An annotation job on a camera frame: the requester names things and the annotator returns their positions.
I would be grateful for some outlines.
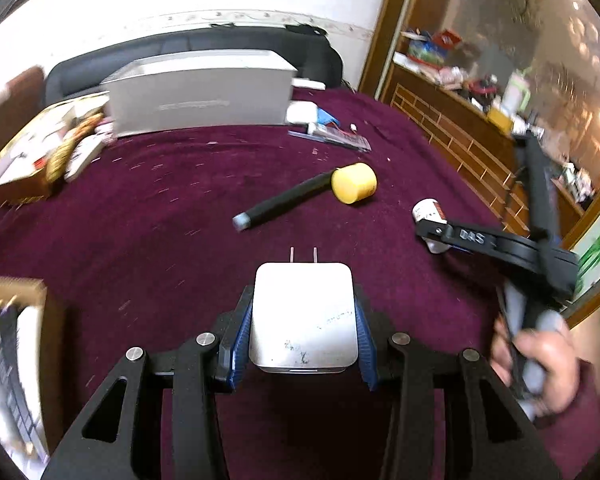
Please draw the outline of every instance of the maroon tablecloth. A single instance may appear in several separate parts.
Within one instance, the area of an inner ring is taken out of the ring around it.
[[[297,261],[311,261],[315,246],[320,261],[347,264],[372,306],[431,348],[488,352],[493,266],[430,254],[414,236],[411,209],[433,197],[453,219],[496,225],[494,215],[403,115],[345,91],[296,93],[355,123],[373,152],[294,138],[283,127],[147,134],[106,149],[57,197],[0,210],[0,274],[43,278],[69,308],[69,419],[127,348],[172,349],[208,330],[258,266],[286,261],[291,246]],[[260,200],[359,160],[378,176],[370,200],[346,206],[328,192],[255,229],[232,227]],[[356,367],[280,376],[251,365],[237,394],[218,399],[235,480],[376,478],[389,410]],[[574,446],[562,466],[577,468],[590,454],[591,444]],[[165,471],[169,454],[165,435]]]

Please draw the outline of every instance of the human hand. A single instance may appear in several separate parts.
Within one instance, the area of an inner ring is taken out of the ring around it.
[[[491,367],[507,386],[511,384],[513,361],[509,337],[502,316],[494,325],[491,343]],[[535,399],[536,415],[561,413],[575,398],[580,383],[580,367],[569,327],[561,320],[557,332],[521,330],[513,339],[520,353],[535,359],[546,369],[542,395]]]

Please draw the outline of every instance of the white charger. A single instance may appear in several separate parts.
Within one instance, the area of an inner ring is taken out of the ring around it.
[[[249,358],[265,372],[338,373],[356,362],[353,279],[341,263],[266,263],[256,272]]]

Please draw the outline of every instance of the wooden cabinet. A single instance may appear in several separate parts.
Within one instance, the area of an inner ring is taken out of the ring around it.
[[[528,235],[527,198],[522,187],[514,185],[518,165],[510,136],[455,93],[395,63],[381,100],[418,123],[429,143],[440,151],[494,215],[500,218],[506,210],[506,230]],[[560,184],[554,182],[554,185],[560,234],[564,236],[584,212]]]

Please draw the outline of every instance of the silver box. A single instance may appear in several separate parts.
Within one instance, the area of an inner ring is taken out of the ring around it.
[[[138,59],[103,82],[119,136],[219,124],[285,124],[296,69],[270,50]]]

